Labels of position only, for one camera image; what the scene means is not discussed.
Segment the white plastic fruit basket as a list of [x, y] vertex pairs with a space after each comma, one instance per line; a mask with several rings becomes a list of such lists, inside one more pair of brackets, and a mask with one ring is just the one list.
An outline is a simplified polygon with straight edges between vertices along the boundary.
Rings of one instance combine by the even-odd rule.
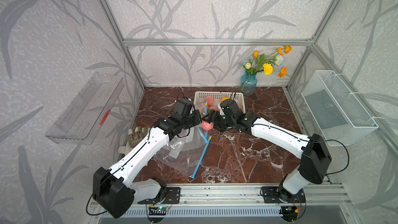
[[233, 99], [238, 104], [238, 107], [243, 111], [243, 113], [246, 112], [244, 95], [240, 92], [197, 91], [194, 95], [194, 105], [196, 109], [199, 109], [202, 112], [202, 115], [207, 114], [210, 108], [207, 103], [204, 102], [204, 99], [207, 96], [213, 96], [215, 98], [215, 103], [213, 106], [217, 106], [222, 115], [223, 111], [220, 108], [219, 104], [221, 103], [223, 97], [229, 97]]

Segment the clear zip-top bag blue zipper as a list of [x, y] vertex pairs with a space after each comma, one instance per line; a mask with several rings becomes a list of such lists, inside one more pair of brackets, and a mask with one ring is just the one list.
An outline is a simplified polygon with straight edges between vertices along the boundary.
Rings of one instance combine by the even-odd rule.
[[169, 116], [158, 119], [153, 125], [169, 137], [169, 141], [155, 154], [159, 162], [193, 177], [197, 171], [205, 146], [204, 131], [201, 124], [190, 129], [176, 131], [177, 123]]

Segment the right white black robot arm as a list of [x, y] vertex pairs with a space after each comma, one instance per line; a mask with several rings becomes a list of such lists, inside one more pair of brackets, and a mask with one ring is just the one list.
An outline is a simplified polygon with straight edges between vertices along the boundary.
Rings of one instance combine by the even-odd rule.
[[279, 127], [251, 112], [244, 113], [232, 99], [220, 104], [202, 120], [219, 132], [234, 129], [269, 141], [300, 159], [299, 166], [284, 177], [276, 189], [280, 201], [288, 203], [309, 184], [321, 184], [332, 162], [325, 140], [320, 135], [307, 136]]

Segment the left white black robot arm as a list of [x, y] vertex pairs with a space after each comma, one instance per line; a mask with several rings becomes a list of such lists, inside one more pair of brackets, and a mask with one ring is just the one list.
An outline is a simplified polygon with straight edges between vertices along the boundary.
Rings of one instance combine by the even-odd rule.
[[161, 198], [159, 181], [149, 179], [137, 186], [133, 181], [149, 160], [182, 130], [202, 122], [199, 110], [187, 98], [176, 101], [169, 116], [159, 118], [148, 134], [124, 158], [109, 169], [100, 167], [93, 175], [91, 198], [113, 218], [119, 218], [138, 201]]

